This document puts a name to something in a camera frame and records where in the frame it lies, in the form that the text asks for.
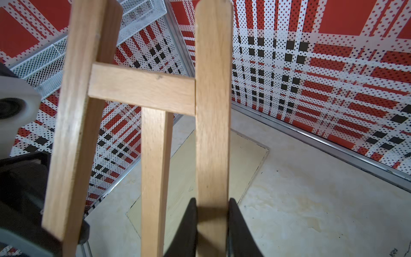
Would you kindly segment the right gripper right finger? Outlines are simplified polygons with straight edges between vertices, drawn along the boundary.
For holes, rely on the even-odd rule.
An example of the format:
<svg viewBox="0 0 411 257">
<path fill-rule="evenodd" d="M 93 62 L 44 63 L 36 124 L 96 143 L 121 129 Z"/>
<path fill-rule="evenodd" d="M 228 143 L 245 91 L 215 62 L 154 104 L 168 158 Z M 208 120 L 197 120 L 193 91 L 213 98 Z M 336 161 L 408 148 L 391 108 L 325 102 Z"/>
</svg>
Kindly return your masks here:
<svg viewBox="0 0 411 257">
<path fill-rule="evenodd" d="M 262 257 L 234 198 L 229 200 L 228 257 Z"/>
</svg>

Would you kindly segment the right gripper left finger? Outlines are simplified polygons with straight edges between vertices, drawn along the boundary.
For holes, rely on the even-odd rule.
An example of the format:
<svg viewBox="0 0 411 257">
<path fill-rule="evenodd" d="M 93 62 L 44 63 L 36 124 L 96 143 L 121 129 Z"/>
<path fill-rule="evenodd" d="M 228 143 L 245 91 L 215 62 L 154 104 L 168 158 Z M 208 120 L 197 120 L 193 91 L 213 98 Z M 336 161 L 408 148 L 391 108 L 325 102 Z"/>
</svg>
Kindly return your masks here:
<svg viewBox="0 0 411 257">
<path fill-rule="evenodd" d="M 195 198 L 191 198 L 178 230 L 164 257 L 194 257 L 198 241 L 198 210 Z"/>
</svg>

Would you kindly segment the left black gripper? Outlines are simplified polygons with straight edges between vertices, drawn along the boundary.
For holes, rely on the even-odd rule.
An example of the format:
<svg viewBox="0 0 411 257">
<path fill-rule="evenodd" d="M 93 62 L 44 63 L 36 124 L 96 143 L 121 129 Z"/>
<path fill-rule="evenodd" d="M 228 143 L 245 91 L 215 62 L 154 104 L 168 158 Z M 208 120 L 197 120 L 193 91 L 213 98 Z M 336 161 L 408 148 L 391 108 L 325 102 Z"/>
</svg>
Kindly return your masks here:
<svg viewBox="0 0 411 257">
<path fill-rule="evenodd" d="M 42 227 L 51 155 L 33 152 L 1 160 L 1 248 L 24 257 L 61 257 L 62 243 Z"/>
</svg>

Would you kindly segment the wooden board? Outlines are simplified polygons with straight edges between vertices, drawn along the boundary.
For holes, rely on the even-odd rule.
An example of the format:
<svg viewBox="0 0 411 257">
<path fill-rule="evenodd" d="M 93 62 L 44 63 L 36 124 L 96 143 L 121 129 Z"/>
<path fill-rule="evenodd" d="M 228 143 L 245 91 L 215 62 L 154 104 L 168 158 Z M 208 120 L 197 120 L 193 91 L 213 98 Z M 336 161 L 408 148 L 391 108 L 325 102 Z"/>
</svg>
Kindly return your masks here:
<svg viewBox="0 0 411 257">
<path fill-rule="evenodd" d="M 195 131 L 171 156 L 163 251 L 166 252 L 187 205 L 197 196 Z M 240 203 L 269 150 L 236 131 L 230 131 L 229 198 Z"/>
</svg>

